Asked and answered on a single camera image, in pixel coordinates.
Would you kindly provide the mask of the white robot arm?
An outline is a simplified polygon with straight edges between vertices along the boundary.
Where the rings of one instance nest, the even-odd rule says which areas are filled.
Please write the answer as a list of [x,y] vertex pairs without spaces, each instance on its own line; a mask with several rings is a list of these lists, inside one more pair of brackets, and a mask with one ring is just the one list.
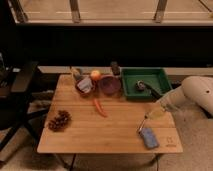
[[187,103],[195,103],[208,119],[213,119],[213,77],[188,76],[181,84],[151,105],[149,114],[157,109],[178,111]]

